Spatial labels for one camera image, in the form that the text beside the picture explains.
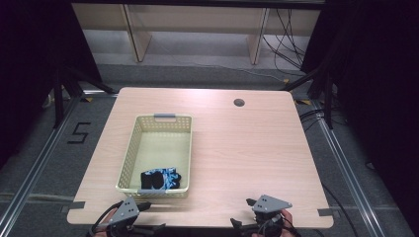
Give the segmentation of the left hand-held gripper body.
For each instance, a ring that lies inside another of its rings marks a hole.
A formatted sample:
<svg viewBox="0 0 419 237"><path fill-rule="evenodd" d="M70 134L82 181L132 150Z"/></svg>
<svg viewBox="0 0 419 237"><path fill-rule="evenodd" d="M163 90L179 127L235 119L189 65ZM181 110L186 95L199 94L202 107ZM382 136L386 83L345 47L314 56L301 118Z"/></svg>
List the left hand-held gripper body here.
<svg viewBox="0 0 419 237"><path fill-rule="evenodd" d="M128 197L110 218L107 225L108 237L127 237L139 215L133 197Z"/></svg>

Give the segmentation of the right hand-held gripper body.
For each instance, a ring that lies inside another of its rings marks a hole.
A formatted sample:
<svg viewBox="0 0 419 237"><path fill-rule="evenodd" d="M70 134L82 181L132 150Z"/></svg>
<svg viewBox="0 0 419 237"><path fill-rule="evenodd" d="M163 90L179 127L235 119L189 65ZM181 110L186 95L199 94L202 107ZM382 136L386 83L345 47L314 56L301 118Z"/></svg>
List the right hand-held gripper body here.
<svg viewBox="0 0 419 237"><path fill-rule="evenodd" d="M255 220L258 224L258 233L265 237L278 237L282 234L284 218L281 211L291 208L290 202L261 195L254 204L251 205L255 213Z"/></svg>

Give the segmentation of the black fingerless glove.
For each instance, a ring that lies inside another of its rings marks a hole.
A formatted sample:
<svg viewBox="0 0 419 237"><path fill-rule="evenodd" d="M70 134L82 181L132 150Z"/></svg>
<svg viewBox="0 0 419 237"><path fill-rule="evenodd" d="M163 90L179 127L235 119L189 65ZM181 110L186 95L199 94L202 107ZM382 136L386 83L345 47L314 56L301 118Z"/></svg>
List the black fingerless glove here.
<svg viewBox="0 0 419 237"><path fill-rule="evenodd" d="M141 189L142 190L151 190L152 189L152 176L143 172L140 174L141 178Z"/></svg>

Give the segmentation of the blue camouflage fingerless glove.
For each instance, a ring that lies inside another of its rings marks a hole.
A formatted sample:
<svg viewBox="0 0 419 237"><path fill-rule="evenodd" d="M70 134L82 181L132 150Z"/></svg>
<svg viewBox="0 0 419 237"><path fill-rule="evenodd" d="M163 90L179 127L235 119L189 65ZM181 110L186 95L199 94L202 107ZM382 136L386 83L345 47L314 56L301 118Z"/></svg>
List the blue camouflage fingerless glove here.
<svg viewBox="0 0 419 237"><path fill-rule="evenodd" d="M174 167L145 171L152 176L152 190L172 190L180 187L182 176Z"/></svg>

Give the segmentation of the cream plastic basket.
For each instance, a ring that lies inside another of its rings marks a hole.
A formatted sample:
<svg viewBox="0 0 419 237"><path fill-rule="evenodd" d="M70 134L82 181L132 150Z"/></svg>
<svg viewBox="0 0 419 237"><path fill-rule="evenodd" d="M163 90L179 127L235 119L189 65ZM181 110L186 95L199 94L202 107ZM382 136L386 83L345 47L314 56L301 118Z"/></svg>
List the cream plastic basket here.
<svg viewBox="0 0 419 237"><path fill-rule="evenodd" d="M189 115L138 116L130 135L116 189L137 199L185 198L190 184L192 123ZM172 190L142 190L142 172L174 167L182 176Z"/></svg>

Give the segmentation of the person's left hand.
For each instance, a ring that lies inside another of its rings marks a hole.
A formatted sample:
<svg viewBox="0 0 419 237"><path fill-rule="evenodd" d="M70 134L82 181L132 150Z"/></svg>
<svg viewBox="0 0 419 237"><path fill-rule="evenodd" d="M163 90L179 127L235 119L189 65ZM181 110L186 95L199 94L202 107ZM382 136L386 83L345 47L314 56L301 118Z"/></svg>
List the person's left hand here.
<svg viewBox="0 0 419 237"><path fill-rule="evenodd" d="M107 212L106 216L100 218L98 224L94 224L89 230L92 237L108 237L107 224L110 222L117 210L115 208Z"/></svg>

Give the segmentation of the person's right hand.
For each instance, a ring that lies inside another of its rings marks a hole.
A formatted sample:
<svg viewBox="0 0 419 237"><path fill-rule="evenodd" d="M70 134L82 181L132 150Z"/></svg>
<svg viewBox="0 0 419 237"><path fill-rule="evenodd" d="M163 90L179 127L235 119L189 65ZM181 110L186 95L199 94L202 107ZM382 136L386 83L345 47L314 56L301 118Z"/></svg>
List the person's right hand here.
<svg viewBox="0 0 419 237"><path fill-rule="evenodd" d="M284 220L284 226L282 228L281 234L276 237L295 237L295 235L292 232L293 216L286 209L281 210L281 216L283 217L283 220ZM266 237L266 236L260 233L253 233L251 237Z"/></svg>

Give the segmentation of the grey tape strip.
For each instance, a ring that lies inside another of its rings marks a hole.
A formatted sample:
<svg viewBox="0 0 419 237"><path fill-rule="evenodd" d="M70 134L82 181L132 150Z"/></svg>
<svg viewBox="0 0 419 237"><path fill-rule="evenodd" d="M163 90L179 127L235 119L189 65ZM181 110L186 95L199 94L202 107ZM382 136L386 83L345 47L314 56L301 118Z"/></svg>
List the grey tape strip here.
<svg viewBox="0 0 419 237"><path fill-rule="evenodd" d="M340 217L340 213L338 210L334 210L332 208L320 208L317 210L319 216L333 216L336 218Z"/></svg>
<svg viewBox="0 0 419 237"><path fill-rule="evenodd" d="M85 206L85 201L75 201L75 202L72 202L68 205L64 205L61 208L60 212L61 213L68 213L68 211L71 210L71 209L82 209L82 208L84 208L84 206Z"/></svg>

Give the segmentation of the black metal stand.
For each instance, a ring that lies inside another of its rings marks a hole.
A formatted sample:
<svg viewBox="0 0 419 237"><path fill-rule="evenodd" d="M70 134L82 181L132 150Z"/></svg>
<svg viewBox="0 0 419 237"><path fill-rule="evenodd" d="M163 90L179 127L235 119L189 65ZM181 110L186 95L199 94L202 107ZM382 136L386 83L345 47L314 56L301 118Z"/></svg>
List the black metal stand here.
<svg viewBox="0 0 419 237"><path fill-rule="evenodd" d="M302 85L305 82L308 82L309 80L311 80L311 85L307 91L307 96L309 99L312 100L319 99L321 95L324 96L323 112L325 115L325 121L328 127L332 129L333 125L331 112L333 81L326 69L324 69L322 66L313 69L312 71L297 79L296 81L287 84L283 88L283 91L290 92L291 90L299 87L300 85Z"/></svg>
<svg viewBox="0 0 419 237"><path fill-rule="evenodd" d="M55 124L54 128L58 128L64 120L64 105L62 88L66 89L70 97L81 97L84 92L79 85L80 81L87 82L90 85L104 91L107 94L116 94L117 91L105 85L102 79L96 80L88 74L75 69L70 66L57 67L52 79L53 82L53 95L54 95L54 108L55 108Z"/></svg>

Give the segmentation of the dark curtain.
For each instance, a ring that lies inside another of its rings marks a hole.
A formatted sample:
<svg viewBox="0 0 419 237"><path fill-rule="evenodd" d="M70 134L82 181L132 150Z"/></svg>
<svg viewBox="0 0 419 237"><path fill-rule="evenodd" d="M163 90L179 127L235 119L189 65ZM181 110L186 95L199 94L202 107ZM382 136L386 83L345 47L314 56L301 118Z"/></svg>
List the dark curtain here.
<svg viewBox="0 0 419 237"><path fill-rule="evenodd" d="M419 237L419 0L324 0L302 66L329 70L338 100Z"/></svg>
<svg viewBox="0 0 419 237"><path fill-rule="evenodd" d="M101 75L67 0L0 0L0 169L17 151L56 80Z"/></svg>

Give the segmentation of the light wooden shelf unit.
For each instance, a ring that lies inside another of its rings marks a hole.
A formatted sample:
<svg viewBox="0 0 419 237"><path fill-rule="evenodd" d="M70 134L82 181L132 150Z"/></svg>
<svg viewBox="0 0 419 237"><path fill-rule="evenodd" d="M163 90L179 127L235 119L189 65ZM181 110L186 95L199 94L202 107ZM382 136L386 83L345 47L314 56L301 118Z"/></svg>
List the light wooden shelf unit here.
<svg viewBox="0 0 419 237"><path fill-rule="evenodd" d="M320 14L318 10L88 3L74 3L72 8L84 30L125 32L136 62L143 60L154 32L182 32L245 35L250 62L257 64L263 36L309 37Z"/></svg>

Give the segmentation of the aluminium floor rail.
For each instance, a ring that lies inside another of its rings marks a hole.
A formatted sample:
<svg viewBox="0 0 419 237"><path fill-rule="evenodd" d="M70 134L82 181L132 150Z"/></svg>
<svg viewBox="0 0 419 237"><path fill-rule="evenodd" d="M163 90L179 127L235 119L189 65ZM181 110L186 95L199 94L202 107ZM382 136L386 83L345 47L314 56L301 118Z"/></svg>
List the aluminium floor rail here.
<svg viewBox="0 0 419 237"><path fill-rule="evenodd" d="M323 118L320 122L320 127L325 135L325 138L332 150L341 174L348 186L349 192L356 204L356 207L362 216L364 223L370 233L371 237L385 237L384 230L377 219L377 214L373 209L366 193L363 191L359 180L357 179L354 170L352 169L347 157L342 150L342 147L328 123Z"/></svg>
<svg viewBox="0 0 419 237"><path fill-rule="evenodd" d="M7 237L15 225L30 193L40 178L47 162L49 161L53 150L55 149L59 138L66 128L67 122L79 102L78 98L69 100L62 120L56 124L48 135L46 142L43 144L42 150L31 165L30 170L19 188L12 193L7 208L0 215L0 237Z"/></svg>

